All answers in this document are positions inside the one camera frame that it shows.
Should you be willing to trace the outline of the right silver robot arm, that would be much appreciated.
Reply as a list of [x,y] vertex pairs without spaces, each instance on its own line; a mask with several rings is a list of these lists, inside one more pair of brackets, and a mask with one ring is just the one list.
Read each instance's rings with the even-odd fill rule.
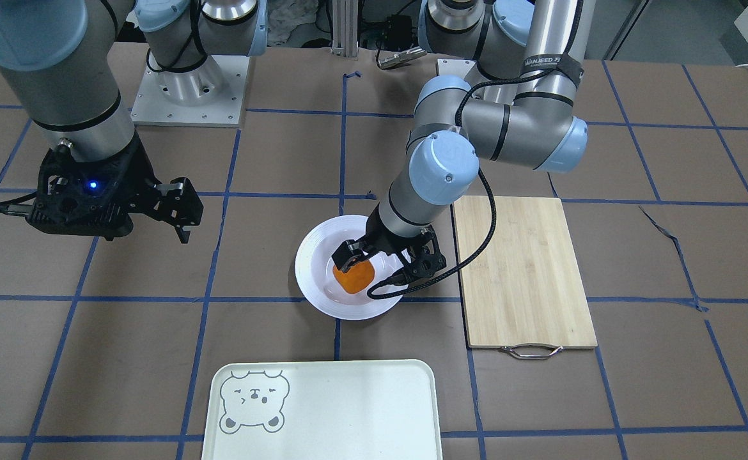
[[[149,49],[129,107],[107,62],[134,12]],[[0,72],[49,142],[35,192],[0,201],[49,234],[132,232],[132,213],[187,243],[204,206],[189,178],[155,177],[137,125],[235,127],[265,1],[0,1]]]

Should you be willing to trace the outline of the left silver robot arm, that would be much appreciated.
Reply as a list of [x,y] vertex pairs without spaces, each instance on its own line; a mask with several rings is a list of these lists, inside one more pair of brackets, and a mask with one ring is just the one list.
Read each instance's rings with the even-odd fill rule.
[[567,172],[588,143],[573,114],[593,1],[426,1],[419,41],[474,61],[465,78],[439,75],[417,98],[403,170],[366,221],[363,236],[331,256],[347,272],[376,254],[403,268],[389,283],[444,268],[432,222],[479,176],[479,160]]

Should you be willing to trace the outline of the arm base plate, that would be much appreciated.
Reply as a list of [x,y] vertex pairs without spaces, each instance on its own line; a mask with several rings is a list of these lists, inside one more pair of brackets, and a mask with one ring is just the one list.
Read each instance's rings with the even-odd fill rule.
[[139,126],[238,128],[251,64],[248,56],[209,56],[187,73],[146,69],[132,121]]
[[473,60],[439,58],[436,65],[437,75],[454,75],[473,86],[485,81],[476,65],[477,62]]

